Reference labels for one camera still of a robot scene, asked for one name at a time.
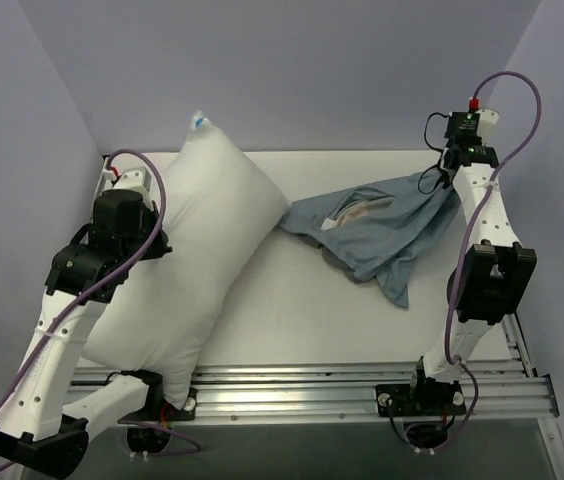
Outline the blue grey pillowcase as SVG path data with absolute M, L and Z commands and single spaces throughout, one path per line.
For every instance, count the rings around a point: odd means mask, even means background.
M 445 235 L 460 206 L 453 188 L 422 172 L 295 201 L 279 227 L 319 249 L 350 281 L 376 281 L 406 309 L 416 260 Z

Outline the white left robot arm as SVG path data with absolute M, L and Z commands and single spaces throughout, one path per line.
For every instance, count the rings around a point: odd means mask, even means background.
M 104 430 L 128 415 L 152 419 L 162 411 L 162 378 L 145 370 L 123 371 L 82 401 L 64 398 L 86 340 L 131 267 L 170 253 L 163 212 L 142 188 L 106 190 L 90 222 L 54 256 L 26 357 L 0 400 L 0 457 L 65 479 Z

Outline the white pillow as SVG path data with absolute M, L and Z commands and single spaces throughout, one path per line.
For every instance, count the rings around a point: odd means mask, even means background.
M 161 375 L 165 399 L 179 408 L 227 293 L 290 203 L 202 112 L 161 178 L 172 250 L 130 270 L 82 356 Z

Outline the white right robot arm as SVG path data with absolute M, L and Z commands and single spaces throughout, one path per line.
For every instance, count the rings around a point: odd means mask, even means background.
M 491 147 L 448 148 L 443 157 L 466 231 L 447 285 L 445 326 L 405 390 L 407 403 L 417 412 L 459 403 L 462 366 L 482 338 L 515 313 L 537 265 L 535 251 L 521 244 L 509 221 L 498 167 Z

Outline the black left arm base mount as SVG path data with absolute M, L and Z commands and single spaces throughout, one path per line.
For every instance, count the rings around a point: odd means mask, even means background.
M 176 408 L 169 403 L 164 395 L 161 386 L 150 388 L 144 406 L 130 414 L 124 416 L 120 423 L 126 422 L 187 422 L 196 418 L 198 390 L 190 387 L 184 404 Z

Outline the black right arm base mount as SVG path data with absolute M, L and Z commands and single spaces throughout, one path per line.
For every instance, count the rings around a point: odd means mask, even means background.
M 416 387 L 406 383 L 379 384 L 375 386 L 375 395 L 381 417 L 457 416 L 467 411 L 458 382 Z

